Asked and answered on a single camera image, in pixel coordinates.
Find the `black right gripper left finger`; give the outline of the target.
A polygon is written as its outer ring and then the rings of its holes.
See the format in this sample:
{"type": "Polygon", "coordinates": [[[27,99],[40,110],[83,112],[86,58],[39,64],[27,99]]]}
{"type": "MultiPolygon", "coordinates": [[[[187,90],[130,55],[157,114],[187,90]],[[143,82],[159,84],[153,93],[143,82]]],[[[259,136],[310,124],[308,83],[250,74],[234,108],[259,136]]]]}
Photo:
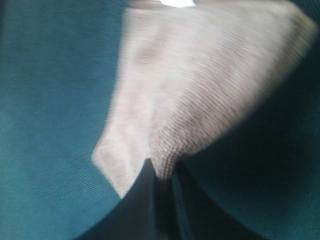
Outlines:
{"type": "Polygon", "coordinates": [[[146,159],[128,193],[78,240],[156,240],[156,179],[146,159]]]}

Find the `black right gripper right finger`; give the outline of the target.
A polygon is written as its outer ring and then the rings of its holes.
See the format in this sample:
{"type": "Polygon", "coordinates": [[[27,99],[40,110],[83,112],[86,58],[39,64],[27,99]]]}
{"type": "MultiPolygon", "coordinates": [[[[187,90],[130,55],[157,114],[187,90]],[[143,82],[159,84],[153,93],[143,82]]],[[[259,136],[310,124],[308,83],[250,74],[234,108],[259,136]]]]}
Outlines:
{"type": "Polygon", "coordinates": [[[178,236],[181,240],[264,240],[216,204],[185,164],[172,176],[178,236]]]}

